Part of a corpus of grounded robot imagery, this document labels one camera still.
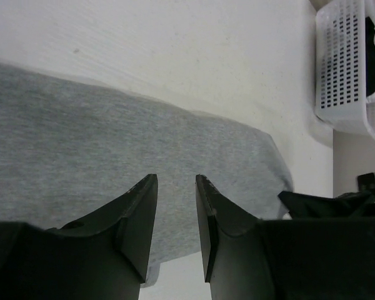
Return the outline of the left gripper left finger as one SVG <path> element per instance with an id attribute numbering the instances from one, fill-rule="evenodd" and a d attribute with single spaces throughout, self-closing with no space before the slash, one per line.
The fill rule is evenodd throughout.
<path id="1" fill-rule="evenodd" d="M 137 299 L 158 199 L 149 174 L 60 229 L 0 222 L 0 299 Z"/>

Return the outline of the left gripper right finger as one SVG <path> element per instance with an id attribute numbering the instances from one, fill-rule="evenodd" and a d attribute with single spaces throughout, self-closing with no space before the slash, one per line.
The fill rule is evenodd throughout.
<path id="1" fill-rule="evenodd" d="M 375 299 L 375 217 L 259 219 L 196 176 L 213 299 Z"/>

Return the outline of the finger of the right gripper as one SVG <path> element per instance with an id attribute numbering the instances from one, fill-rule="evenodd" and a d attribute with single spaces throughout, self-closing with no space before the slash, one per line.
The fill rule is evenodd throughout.
<path id="1" fill-rule="evenodd" d="M 375 195 L 369 191 L 350 192 L 336 198 L 283 191 L 278 198 L 293 219 L 375 217 Z"/>

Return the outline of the grey tank top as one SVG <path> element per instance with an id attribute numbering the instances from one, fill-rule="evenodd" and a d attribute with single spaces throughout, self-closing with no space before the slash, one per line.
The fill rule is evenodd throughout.
<path id="1" fill-rule="evenodd" d="M 272 137 L 229 119 L 0 63 L 0 221 L 62 226 L 156 174 L 146 287 L 200 250 L 195 177 L 280 218 L 291 174 Z"/>

